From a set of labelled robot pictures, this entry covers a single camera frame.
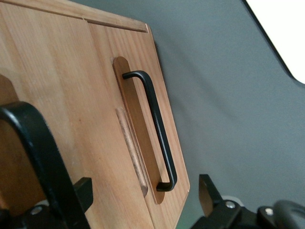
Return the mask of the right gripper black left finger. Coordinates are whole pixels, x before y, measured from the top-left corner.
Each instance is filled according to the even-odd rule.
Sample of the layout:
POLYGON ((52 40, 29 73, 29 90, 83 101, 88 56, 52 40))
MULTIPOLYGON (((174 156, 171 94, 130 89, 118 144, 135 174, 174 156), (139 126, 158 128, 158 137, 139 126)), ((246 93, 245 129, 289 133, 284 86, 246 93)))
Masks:
POLYGON ((78 198, 83 213, 85 213, 93 204, 92 179, 90 177, 82 177, 74 185, 74 192, 78 198))

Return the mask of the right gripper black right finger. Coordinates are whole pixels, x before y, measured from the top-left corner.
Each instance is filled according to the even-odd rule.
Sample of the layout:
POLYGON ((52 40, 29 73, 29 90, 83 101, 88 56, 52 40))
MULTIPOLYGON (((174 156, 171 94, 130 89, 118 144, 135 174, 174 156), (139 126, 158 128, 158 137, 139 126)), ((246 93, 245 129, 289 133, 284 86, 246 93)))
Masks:
POLYGON ((233 201, 241 207, 243 206, 242 201, 236 197, 222 196, 208 174, 199 175, 198 194, 201 208, 206 217, 208 217, 214 208, 223 200, 233 201))

